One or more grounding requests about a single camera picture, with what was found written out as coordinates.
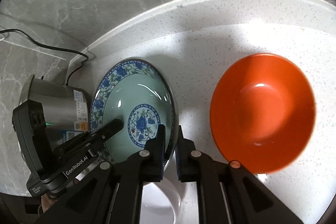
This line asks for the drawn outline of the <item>person's left hand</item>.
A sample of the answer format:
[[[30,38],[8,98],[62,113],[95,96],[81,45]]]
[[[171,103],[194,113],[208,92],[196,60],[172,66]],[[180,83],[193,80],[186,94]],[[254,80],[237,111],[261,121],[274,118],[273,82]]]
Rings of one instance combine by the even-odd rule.
[[[52,199],[47,193],[41,197],[42,211],[45,213],[51,208],[58,200]]]

